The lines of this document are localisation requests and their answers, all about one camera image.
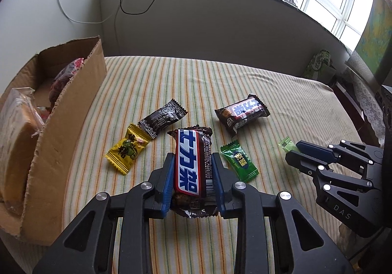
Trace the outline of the red white snack packet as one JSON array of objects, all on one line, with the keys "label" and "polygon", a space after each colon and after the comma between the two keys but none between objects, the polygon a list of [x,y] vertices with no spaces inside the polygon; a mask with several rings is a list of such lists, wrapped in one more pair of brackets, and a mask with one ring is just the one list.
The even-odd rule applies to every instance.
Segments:
[{"label": "red white snack packet", "polygon": [[40,118],[43,120],[44,123],[49,118],[51,111],[52,111],[51,107],[43,107],[43,106],[37,107],[37,112],[40,115]]}]

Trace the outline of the light green candy wrapper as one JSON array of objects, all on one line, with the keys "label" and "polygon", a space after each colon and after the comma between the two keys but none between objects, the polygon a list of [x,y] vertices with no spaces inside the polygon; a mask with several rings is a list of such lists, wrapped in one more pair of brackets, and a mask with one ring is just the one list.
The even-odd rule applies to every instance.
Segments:
[{"label": "light green candy wrapper", "polygon": [[290,137],[284,138],[278,145],[284,150],[284,152],[290,152],[292,150],[299,151],[297,145],[292,141]]}]

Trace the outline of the black candy wrapper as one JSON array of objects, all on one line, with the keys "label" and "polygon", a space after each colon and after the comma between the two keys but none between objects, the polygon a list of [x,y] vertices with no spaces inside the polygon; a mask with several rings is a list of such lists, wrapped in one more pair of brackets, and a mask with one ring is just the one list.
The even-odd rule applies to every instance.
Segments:
[{"label": "black candy wrapper", "polygon": [[186,116],[184,109],[175,99],[141,119],[137,126],[144,130],[151,138],[156,138],[162,130],[178,122]]}]

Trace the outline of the red clear chocolate cake pack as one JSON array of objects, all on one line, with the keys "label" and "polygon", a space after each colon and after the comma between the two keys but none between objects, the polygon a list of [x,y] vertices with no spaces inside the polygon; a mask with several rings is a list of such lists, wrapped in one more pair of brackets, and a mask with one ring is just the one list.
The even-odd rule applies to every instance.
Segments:
[{"label": "red clear chocolate cake pack", "polygon": [[65,85],[73,78],[81,66],[84,64],[84,58],[77,58],[64,67],[58,75],[53,79],[49,91],[50,106],[54,107],[59,95],[64,89]]}]

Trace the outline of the open cardboard box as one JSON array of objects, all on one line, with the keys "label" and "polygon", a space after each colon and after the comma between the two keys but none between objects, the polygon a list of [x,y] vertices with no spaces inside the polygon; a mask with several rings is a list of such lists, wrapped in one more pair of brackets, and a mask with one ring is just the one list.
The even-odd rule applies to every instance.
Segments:
[{"label": "open cardboard box", "polygon": [[49,246],[62,231],[66,184],[85,118],[106,77],[100,37],[71,40],[34,55],[1,95],[1,103],[13,88],[31,87],[38,105],[49,106],[52,80],[70,62],[84,63],[65,85],[42,133],[26,176],[23,212],[13,214],[1,205],[1,230],[19,241]]}]

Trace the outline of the green printed bag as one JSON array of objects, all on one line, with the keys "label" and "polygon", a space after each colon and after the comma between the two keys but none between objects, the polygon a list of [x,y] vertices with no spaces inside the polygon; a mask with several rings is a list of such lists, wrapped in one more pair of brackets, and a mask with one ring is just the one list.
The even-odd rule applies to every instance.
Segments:
[{"label": "green printed bag", "polygon": [[336,69],[332,64],[331,53],[327,50],[320,50],[313,55],[302,77],[329,85],[335,74]]}]

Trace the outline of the long Snickers bar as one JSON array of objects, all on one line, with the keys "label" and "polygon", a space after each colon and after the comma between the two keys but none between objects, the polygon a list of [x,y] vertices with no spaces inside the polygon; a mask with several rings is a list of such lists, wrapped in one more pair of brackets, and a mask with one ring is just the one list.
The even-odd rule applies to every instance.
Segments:
[{"label": "long Snickers bar", "polygon": [[210,127],[194,125],[167,132],[175,140],[171,209],[184,218],[218,214],[213,185]]}]

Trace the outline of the bagged sliced bread loaf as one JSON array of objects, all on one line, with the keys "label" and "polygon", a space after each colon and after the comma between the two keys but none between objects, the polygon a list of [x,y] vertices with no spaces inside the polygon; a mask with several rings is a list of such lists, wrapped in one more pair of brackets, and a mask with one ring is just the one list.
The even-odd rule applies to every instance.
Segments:
[{"label": "bagged sliced bread loaf", "polygon": [[13,88],[1,109],[1,200],[18,216],[23,213],[26,182],[43,126],[34,90]]}]

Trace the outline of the yellow candy wrapper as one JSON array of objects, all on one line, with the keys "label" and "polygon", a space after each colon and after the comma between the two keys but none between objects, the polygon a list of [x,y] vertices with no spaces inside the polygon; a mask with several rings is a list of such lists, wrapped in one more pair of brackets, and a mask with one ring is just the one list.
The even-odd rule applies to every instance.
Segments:
[{"label": "yellow candy wrapper", "polygon": [[137,125],[128,125],[126,135],[116,143],[105,157],[122,174],[128,174],[137,156],[151,142],[151,136]]}]

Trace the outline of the lace covered side furniture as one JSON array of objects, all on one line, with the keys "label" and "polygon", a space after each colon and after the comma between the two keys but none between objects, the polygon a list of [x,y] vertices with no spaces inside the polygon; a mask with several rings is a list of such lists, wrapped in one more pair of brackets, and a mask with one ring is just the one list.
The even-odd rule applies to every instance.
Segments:
[{"label": "lace covered side furniture", "polygon": [[375,98],[376,91],[381,87],[380,84],[361,58],[349,58],[345,61],[340,75],[354,87],[354,96],[368,119],[378,143],[383,147],[385,144],[383,111]]}]

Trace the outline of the striped tablecloth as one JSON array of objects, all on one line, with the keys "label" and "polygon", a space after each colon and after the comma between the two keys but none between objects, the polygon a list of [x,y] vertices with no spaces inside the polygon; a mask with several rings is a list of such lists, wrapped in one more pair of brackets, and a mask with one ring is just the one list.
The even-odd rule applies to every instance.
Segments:
[{"label": "striped tablecloth", "polygon": [[239,143],[258,168],[252,184],[269,194],[286,190],[323,227],[347,257],[366,241],[347,229],[316,203],[312,179],[288,166],[280,141],[308,141],[317,145],[341,140],[359,141],[357,130],[336,94],[320,82],[229,63],[180,58],[110,57],[107,75],[86,116],[68,175],[62,222],[64,225],[101,191],[121,194],[148,179],[163,165],[175,141],[162,132],[137,157],[128,174],[119,173],[106,153],[129,124],[151,114],[169,100],[177,100],[187,115],[178,127],[201,125],[213,131],[212,150],[231,141],[215,110],[257,95],[270,115],[238,132]]}]

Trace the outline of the short Snickers bar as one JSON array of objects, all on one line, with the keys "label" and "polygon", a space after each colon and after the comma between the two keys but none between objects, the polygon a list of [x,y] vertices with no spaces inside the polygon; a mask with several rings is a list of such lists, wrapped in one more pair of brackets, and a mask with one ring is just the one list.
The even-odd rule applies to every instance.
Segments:
[{"label": "short Snickers bar", "polygon": [[260,117],[268,117],[268,107],[255,94],[249,94],[244,100],[215,110],[220,122],[225,126],[231,137],[248,122]]}]

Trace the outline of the colourful wall map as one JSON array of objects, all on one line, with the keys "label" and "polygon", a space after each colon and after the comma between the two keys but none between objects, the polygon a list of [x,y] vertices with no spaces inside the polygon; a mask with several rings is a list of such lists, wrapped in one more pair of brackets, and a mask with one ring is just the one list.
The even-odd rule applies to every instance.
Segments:
[{"label": "colourful wall map", "polygon": [[386,0],[373,0],[368,22],[355,52],[375,81],[383,84],[391,72],[391,8]]}]

